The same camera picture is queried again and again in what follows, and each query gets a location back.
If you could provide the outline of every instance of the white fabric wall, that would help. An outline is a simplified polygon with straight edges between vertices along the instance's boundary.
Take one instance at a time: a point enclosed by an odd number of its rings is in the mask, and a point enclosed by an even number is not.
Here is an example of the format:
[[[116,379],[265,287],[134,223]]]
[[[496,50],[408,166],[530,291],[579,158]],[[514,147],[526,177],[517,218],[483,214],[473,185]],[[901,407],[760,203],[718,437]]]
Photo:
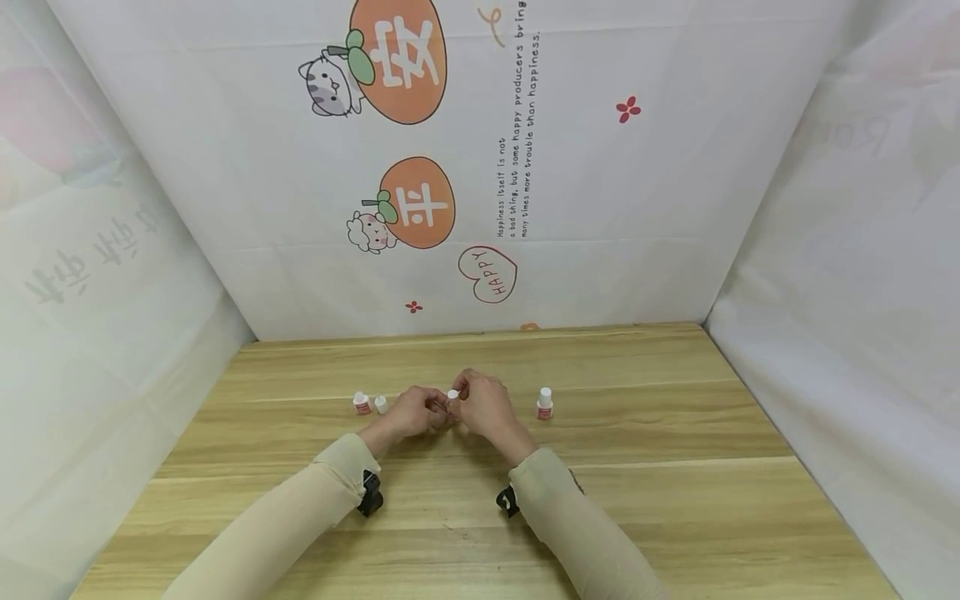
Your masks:
[[[51,5],[254,332],[289,339],[702,320],[850,2]],[[361,89],[335,56],[328,79],[298,72],[351,14],[375,59],[384,6],[432,27],[435,81],[379,63]],[[307,90],[334,80],[346,116]],[[393,168],[411,156],[449,189]],[[396,209],[424,178],[437,222],[348,235],[362,201]]]
[[[43,0],[0,4],[0,597],[64,598],[250,331]]]
[[[907,600],[960,589],[960,2],[864,2],[708,320]]]

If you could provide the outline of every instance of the wood grain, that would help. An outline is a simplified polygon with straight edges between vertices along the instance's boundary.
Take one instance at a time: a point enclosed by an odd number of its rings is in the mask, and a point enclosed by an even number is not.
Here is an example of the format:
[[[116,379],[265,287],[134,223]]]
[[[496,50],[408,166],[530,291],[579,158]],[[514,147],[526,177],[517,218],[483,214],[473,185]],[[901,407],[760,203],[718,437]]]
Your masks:
[[[248,346],[74,598],[157,598],[260,494],[372,419],[352,414],[357,389],[446,389],[466,366],[503,379],[675,598],[897,597],[703,330],[659,324]],[[493,504],[506,467],[484,441],[448,431],[382,465],[384,508],[321,537],[271,597],[576,597]]]

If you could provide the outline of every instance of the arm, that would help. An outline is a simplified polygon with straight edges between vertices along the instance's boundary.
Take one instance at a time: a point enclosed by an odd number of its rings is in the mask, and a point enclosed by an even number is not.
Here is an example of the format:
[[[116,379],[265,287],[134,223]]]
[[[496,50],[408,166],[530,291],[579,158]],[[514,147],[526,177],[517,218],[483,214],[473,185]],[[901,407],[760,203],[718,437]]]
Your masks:
[[[313,463],[254,502],[184,570],[164,600],[257,600],[324,531],[363,497],[363,471],[380,472],[374,456],[396,442],[439,426],[439,390],[411,388],[385,416],[347,434]]]
[[[510,471],[527,524],[564,566],[584,600],[666,600],[653,568],[548,448]]]
[[[564,463],[539,448],[516,420],[507,389],[495,377],[466,370],[449,410],[507,459],[516,504],[556,555],[584,600],[665,600],[666,590],[630,538],[585,496]]]

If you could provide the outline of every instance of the nail polish bottle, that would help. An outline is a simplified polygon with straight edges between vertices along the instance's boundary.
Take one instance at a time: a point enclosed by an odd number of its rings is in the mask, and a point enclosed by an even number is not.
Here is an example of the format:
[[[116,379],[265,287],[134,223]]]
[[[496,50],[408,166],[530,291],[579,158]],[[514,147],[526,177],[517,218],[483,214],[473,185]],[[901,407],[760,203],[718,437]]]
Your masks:
[[[537,419],[549,420],[553,417],[553,391],[550,388],[540,388],[540,399],[537,400]]]
[[[373,412],[370,407],[370,398],[363,392],[353,395],[353,408],[356,409],[357,415],[369,415]]]

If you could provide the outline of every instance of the beige sleeve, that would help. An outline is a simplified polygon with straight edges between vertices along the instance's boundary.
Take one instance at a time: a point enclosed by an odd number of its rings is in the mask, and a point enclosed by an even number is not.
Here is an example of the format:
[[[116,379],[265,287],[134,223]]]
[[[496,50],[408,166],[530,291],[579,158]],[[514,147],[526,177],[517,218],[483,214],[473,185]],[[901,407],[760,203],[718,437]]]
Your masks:
[[[380,472],[349,434],[233,521],[174,581],[164,600],[258,600],[324,531],[360,504],[363,471]]]
[[[563,461],[541,448],[510,471],[516,504],[584,600],[666,600],[634,543],[580,492]]]

